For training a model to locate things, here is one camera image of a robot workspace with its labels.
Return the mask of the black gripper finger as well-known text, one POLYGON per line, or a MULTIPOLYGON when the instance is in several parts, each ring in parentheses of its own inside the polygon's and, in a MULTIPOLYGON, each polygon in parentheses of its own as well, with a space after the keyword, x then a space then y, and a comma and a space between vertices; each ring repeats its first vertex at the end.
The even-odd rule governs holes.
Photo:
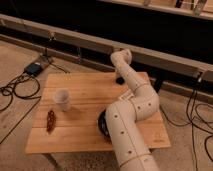
POLYGON ((118 77, 118 78, 116 78, 116 83, 119 84, 119 85, 122 85, 122 84, 125 83, 125 81, 122 77, 118 77))

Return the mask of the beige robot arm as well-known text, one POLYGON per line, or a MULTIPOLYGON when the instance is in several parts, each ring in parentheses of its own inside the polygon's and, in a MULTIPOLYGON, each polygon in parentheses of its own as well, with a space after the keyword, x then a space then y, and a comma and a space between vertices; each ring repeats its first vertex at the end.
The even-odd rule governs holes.
POLYGON ((113 65, 134 96, 106 108, 106 125, 120 171, 160 171, 136 123, 159 111, 159 96, 131 66, 132 54, 124 49, 111 54, 113 65))

